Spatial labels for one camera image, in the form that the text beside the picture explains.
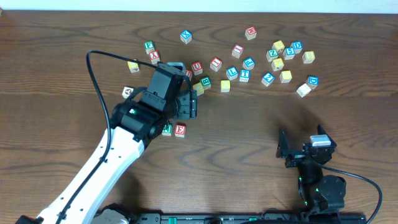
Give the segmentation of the green N block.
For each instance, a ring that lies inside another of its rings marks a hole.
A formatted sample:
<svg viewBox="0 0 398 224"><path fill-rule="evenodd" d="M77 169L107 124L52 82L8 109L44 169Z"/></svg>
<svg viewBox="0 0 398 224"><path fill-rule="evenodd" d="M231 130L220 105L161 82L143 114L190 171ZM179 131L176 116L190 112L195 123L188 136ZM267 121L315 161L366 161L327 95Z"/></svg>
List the green N block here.
<svg viewBox="0 0 398 224"><path fill-rule="evenodd" d="M172 125L171 124L166 124L164 126L164 129L162 131L163 136L171 136L172 135Z"/></svg>

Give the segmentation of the red E block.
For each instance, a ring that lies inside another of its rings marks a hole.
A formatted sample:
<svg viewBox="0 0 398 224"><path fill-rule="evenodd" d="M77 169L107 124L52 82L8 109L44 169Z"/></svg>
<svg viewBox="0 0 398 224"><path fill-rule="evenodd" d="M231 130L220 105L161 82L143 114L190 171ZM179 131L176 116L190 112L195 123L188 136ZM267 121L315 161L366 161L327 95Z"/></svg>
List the red E block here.
<svg viewBox="0 0 398 224"><path fill-rule="evenodd" d="M174 134L175 134L176 137L184 138L185 137L185 133L186 133L186 126L185 125L177 124L175 126Z"/></svg>

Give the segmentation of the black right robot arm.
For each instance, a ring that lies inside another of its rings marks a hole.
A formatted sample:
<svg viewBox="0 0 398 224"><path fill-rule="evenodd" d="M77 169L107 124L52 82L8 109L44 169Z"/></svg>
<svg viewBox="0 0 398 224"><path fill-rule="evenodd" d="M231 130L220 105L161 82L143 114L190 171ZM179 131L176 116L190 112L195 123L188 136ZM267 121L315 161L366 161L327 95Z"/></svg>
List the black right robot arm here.
<svg viewBox="0 0 398 224"><path fill-rule="evenodd" d="M285 160L286 168L298 169L298 191L308 213L337 212L345 206L346 181L336 175L323 174L322 166L332 159L336 143L322 126L319 125L317 131L301 150L293 150L280 130L276 157Z"/></svg>

